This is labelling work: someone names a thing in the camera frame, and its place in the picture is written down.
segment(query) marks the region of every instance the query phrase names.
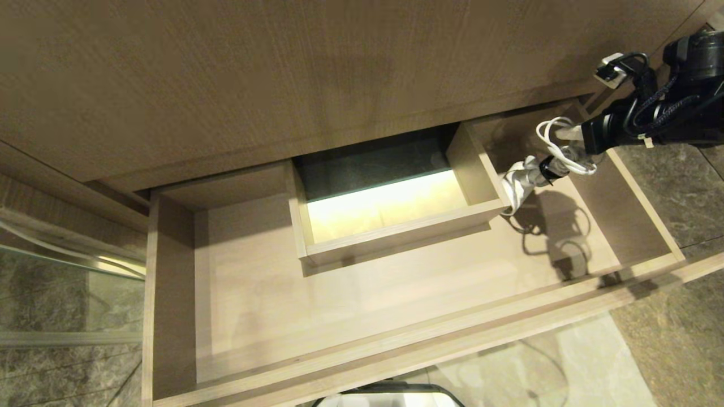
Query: wooden cabinet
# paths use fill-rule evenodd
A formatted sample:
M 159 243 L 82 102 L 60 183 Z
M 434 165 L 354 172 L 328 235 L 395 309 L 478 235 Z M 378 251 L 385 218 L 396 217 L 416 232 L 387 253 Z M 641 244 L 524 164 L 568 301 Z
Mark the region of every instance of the wooden cabinet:
M 520 159 L 508 143 L 534 146 L 535 124 L 570 106 L 463 128 L 502 173 Z M 512 218 L 309 273 L 289 165 L 153 193 L 146 405 L 300 403 L 630 303 L 724 261 L 686 265 L 610 151 L 595 176 L 536 190 Z
M 80 182 L 166 185 L 594 92 L 602 57 L 712 3 L 15 5 L 0 140 Z

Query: small wooden box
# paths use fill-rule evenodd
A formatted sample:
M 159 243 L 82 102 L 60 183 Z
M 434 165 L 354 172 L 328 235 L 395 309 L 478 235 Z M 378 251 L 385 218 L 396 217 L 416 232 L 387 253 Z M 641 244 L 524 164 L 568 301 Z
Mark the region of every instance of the small wooden box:
M 487 228 L 508 198 L 480 142 L 462 123 L 446 152 L 448 172 L 308 203 L 285 163 L 299 259 L 340 267 Z

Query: glass panel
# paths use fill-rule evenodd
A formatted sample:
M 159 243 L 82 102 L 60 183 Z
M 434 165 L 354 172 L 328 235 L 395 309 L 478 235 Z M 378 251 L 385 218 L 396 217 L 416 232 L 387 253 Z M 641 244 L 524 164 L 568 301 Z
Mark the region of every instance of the glass panel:
M 141 332 L 143 281 L 0 246 L 0 332 Z

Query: robotic arm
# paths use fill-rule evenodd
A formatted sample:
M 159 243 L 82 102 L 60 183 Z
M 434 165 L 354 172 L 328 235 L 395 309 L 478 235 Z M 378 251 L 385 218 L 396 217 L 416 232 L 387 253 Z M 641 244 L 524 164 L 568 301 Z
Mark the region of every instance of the robotic arm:
M 528 156 L 505 174 L 503 185 L 511 206 L 503 214 L 514 214 L 536 186 L 571 172 L 593 174 L 596 166 L 591 157 L 612 147 L 724 144 L 724 31 L 697 33 L 669 43 L 663 59 L 670 75 L 659 88 L 646 54 L 604 58 L 594 73 L 596 79 L 612 89 L 631 79 L 636 89 L 580 125 L 566 117 L 540 123 L 536 134 L 551 155 L 543 161 Z M 554 127 L 556 137 L 567 140 L 567 145 L 551 141 Z

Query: drawer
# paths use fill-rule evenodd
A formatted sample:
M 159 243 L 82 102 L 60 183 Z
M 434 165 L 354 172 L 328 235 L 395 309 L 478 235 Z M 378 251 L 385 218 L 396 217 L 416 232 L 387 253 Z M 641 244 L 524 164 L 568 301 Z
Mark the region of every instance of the drawer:
M 302 403 L 550 330 L 719 268 L 723 255 L 684 261 L 614 151 L 595 175 L 558 180 L 513 218 L 495 216 L 504 202 L 497 177 L 542 150 L 535 125 L 570 107 L 463 123 L 456 140 L 477 168 L 469 174 L 491 183 L 465 190 L 465 176 L 455 177 L 468 207 L 477 204 L 471 194 L 491 194 L 476 217 L 436 218 L 432 225 L 447 226 L 432 233 L 405 221 L 413 236 L 388 230 L 372 249 L 354 240 L 343 256 L 329 251 L 323 261 L 308 258 L 317 243 L 305 239 L 290 161 L 155 190 L 144 405 Z M 318 262 L 338 264 L 308 272 Z
M 447 171 L 314 202 L 307 202 L 295 165 L 279 163 L 286 172 L 298 258 L 309 268 L 307 274 L 487 227 L 509 203 L 486 151 L 471 134 L 470 123 L 459 126 L 445 158 L 450 164 Z

